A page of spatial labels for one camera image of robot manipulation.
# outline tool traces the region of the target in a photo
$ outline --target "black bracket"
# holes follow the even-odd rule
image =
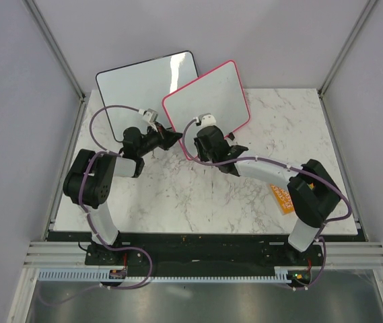
[[[143,135],[139,128],[129,127],[123,133],[123,153],[124,158],[132,159],[136,162],[136,171],[134,178],[139,177],[142,173],[145,162],[143,156],[159,147],[163,150],[169,150],[171,146],[182,138],[182,133],[176,133],[172,129],[165,129],[160,123],[155,122],[155,127],[147,128],[147,133]]]
[[[83,175],[95,154],[95,151],[81,149],[65,177],[63,192],[74,204],[79,204],[79,190]],[[97,209],[100,204],[106,202],[112,184],[115,162],[116,157],[112,155],[104,154],[97,157],[83,188],[82,200],[85,205]]]
[[[117,239],[112,245],[113,248],[121,247],[120,236],[118,235]],[[91,241],[91,244],[88,246],[85,265],[87,266],[120,266],[124,263],[124,254],[126,252],[110,251],[106,249],[103,245],[97,244],[94,241]]]
[[[276,266],[321,266],[322,251],[311,245],[305,252],[297,252],[287,243],[287,236],[265,236],[264,240],[247,235],[145,235],[123,234],[127,245],[140,247],[152,257],[154,277],[242,277],[272,276]],[[127,246],[115,242],[117,246]],[[127,275],[144,277],[149,270],[148,259],[136,251],[127,253]],[[91,246],[86,265],[123,265],[123,252],[95,254]]]
[[[197,155],[202,162],[211,160],[213,163],[239,157],[248,148],[240,145],[230,146],[224,139],[222,131],[217,126],[208,126],[201,129],[194,138]],[[239,176],[234,163],[229,163],[217,168],[226,174]]]

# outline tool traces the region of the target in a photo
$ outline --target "whiteboard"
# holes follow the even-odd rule
[[[167,95],[163,108],[173,129],[183,133],[187,124],[202,114],[212,114],[217,127],[227,136],[250,120],[250,111],[234,61],[227,61]],[[197,155],[194,138],[200,130],[195,125],[186,132],[184,139],[187,150]]]
[[[157,121],[170,127],[162,108],[164,96],[197,78],[193,54],[189,51],[144,61],[97,74],[96,81],[104,106],[121,104],[158,112]],[[128,127],[146,133],[148,124],[140,114],[115,108],[107,110],[116,141],[123,139]]]

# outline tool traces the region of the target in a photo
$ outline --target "orange sticky note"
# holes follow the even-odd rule
[[[281,211],[284,214],[288,214],[294,211],[293,202],[291,201],[290,194],[283,190],[282,188],[279,188],[278,186],[271,184],[271,189],[273,192],[273,195],[277,199],[277,202],[279,204],[279,207],[281,208]]]

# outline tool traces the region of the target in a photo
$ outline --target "tabletop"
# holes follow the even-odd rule
[[[247,89],[250,122],[235,132],[235,142],[261,156],[286,162],[317,159],[345,193],[339,165],[315,89]],[[88,101],[74,157],[82,148],[98,151],[89,133],[90,118],[103,107],[100,92]],[[111,151],[121,147],[106,114],[94,121],[94,134]],[[288,234],[297,216],[283,215],[269,185],[221,173],[187,161],[179,144],[144,157],[139,178],[114,178],[108,206],[123,232],[202,234]],[[330,217],[344,215],[339,203]],[[83,211],[63,195],[54,230],[89,231]],[[357,234],[353,217],[329,223],[324,234]]]

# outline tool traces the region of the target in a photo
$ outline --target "white wall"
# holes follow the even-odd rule
[[[366,0],[36,0],[88,92],[99,71],[191,50],[246,87],[320,87]]]
[[[325,101],[365,229],[383,243],[383,1],[359,35]]]
[[[78,100],[20,0],[0,0],[0,322],[40,238]]]

